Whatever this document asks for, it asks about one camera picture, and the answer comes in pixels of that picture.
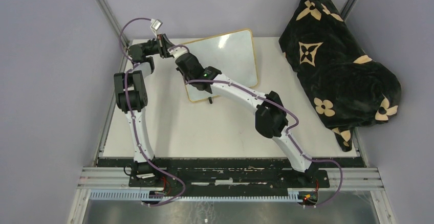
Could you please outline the yellow framed whiteboard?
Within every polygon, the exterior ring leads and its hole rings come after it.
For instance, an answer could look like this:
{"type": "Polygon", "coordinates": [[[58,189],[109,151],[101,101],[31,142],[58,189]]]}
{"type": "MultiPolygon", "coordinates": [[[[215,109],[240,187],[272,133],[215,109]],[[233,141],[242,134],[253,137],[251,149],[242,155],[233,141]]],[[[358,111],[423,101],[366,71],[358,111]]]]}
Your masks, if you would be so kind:
{"type": "Polygon", "coordinates": [[[253,34],[244,28],[225,34],[184,42],[203,68],[212,66],[247,87],[258,85],[253,34]]]}

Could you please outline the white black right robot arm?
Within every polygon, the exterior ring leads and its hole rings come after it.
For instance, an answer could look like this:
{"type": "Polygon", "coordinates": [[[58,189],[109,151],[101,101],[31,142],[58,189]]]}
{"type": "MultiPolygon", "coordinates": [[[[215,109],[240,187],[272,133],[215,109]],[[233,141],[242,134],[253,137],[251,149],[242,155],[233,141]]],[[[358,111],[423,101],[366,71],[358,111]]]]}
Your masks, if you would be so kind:
{"type": "Polygon", "coordinates": [[[175,54],[174,57],[177,71],[187,85],[226,97],[253,113],[256,131],[263,137],[272,139],[282,150],[296,171],[299,185],[308,187],[316,181],[317,167],[291,133],[291,129],[299,124],[299,119],[284,108],[278,93],[255,91],[233,81],[212,66],[204,68],[192,53],[175,54]]]}

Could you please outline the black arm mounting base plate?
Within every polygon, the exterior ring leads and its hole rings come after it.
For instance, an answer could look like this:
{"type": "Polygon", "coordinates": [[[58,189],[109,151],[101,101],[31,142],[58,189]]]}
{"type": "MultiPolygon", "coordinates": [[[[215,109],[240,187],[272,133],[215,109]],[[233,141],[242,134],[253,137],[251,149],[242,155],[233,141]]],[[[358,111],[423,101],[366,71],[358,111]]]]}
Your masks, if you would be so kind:
{"type": "Polygon", "coordinates": [[[153,163],[161,171],[132,159],[99,159],[98,167],[116,167],[128,177],[130,187],[155,187],[156,196],[257,197],[287,196],[290,189],[329,188],[325,170],[305,175],[292,169],[289,160],[269,159],[170,159],[153,163]]]}

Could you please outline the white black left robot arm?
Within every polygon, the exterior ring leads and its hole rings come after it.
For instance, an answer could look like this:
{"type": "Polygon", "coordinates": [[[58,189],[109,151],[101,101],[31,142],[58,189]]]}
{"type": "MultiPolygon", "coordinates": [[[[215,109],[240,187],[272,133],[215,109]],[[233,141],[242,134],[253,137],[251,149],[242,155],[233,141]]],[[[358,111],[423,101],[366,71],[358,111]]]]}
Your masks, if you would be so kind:
{"type": "Polygon", "coordinates": [[[172,46],[166,34],[158,34],[146,42],[131,45],[128,56],[132,59],[132,68],[114,75],[116,105],[127,118],[133,140],[134,158],[129,165],[131,187],[153,187],[164,180],[163,173],[153,166],[155,153],[145,120],[148,95],[144,79],[155,70],[153,56],[171,58],[168,49],[172,46]]]}

